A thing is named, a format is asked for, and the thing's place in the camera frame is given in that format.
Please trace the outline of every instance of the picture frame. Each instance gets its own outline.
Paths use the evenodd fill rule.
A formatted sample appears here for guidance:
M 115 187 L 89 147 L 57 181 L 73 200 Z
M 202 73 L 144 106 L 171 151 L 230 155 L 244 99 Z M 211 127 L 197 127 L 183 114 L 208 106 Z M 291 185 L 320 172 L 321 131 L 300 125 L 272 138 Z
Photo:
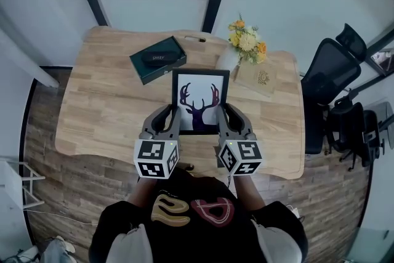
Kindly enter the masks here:
M 172 106 L 181 109 L 180 135 L 216 135 L 216 108 L 227 99 L 228 70 L 172 71 Z

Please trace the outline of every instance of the vase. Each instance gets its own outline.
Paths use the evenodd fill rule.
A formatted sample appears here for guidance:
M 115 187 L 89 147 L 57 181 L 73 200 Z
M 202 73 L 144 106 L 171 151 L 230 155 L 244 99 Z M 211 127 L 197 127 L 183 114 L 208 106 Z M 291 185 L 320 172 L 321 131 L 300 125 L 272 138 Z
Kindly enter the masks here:
M 216 62 L 216 69 L 229 70 L 232 72 L 238 65 L 239 55 L 234 46 L 228 43 L 226 51 L 219 57 Z

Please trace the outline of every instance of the wooden table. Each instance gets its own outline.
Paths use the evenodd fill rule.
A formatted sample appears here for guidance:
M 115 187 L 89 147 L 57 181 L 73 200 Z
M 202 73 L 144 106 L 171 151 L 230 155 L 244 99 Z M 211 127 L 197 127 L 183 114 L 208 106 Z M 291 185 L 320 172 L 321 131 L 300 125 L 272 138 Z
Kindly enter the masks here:
M 71 72 L 60 110 L 55 146 L 66 155 L 100 155 L 134 163 L 134 141 L 145 118 L 171 103 L 172 73 L 143 86 L 129 56 L 174 35 L 187 53 L 184 67 L 214 68 L 227 42 L 209 33 L 136 33 L 106 26 L 91 29 Z M 295 179 L 304 171 L 305 130 L 302 91 L 294 56 L 268 53 L 276 64 L 274 95 L 269 98 L 233 82 L 227 102 L 252 122 L 263 142 L 267 167 L 259 172 Z M 195 173 L 222 176 L 213 146 L 218 136 L 180 136 L 180 159 Z

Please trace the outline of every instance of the wooden floor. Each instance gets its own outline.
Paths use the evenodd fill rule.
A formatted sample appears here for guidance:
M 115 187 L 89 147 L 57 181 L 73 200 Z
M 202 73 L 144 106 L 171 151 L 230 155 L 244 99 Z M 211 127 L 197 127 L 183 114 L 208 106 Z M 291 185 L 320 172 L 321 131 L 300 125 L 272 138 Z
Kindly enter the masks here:
M 70 71 L 48 72 L 60 81 L 60 88 L 37 84 L 25 137 L 25 161 L 47 177 L 35 184 L 34 194 L 46 202 L 35 210 L 96 224 L 103 208 L 130 194 L 138 175 L 133 166 L 122 161 L 88 155 L 70 157 L 56 151 L 57 119 Z M 358 161 L 355 170 L 347 172 L 349 165 L 350 161 L 339 163 L 339 154 L 322 154 L 305 160 L 304 174 L 297 180 L 254 176 L 266 203 L 279 200 L 297 207 L 305 216 L 310 245 L 307 262 L 340 262 L 355 232 L 368 171 Z M 29 212 L 28 216 L 36 242 L 61 235 L 75 245 L 76 260 L 88 262 L 94 225 L 48 214 Z

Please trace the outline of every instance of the dark green box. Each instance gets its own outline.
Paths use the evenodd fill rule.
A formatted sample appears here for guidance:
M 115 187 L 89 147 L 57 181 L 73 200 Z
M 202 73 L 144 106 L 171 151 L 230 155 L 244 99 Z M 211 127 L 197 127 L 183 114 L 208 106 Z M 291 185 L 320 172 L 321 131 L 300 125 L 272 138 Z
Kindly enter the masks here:
M 141 60 L 142 54 L 149 51 L 152 52 L 174 51 L 179 54 L 179 58 L 175 63 L 160 68 L 149 67 L 146 66 Z M 173 68 L 177 68 L 186 64 L 185 51 L 182 49 L 178 41 L 173 36 L 164 39 L 163 41 L 160 41 L 152 46 L 149 46 L 146 49 L 143 49 L 142 51 L 135 53 L 134 55 L 131 55 L 130 59 L 134 65 L 135 70 L 140 76 L 142 84 L 150 83 L 152 80 L 155 80 L 160 76 L 170 72 Z

